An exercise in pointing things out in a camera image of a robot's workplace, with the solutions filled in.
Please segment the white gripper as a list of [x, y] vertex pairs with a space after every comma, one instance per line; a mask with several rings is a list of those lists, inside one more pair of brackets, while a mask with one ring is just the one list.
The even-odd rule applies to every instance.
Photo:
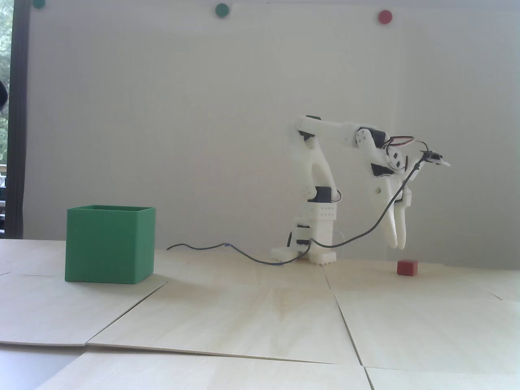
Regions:
[[401, 160], [393, 167], [382, 162], [368, 162], [368, 171], [372, 176], [368, 182], [371, 201], [376, 209], [383, 209], [390, 201], [396, 204], [388, 206], [382, 219], [382, 229], [388, 246], [404, 249], [407, 239], [405, 212], [411, 206], [412, 182], [424, 166], [424, 160]]

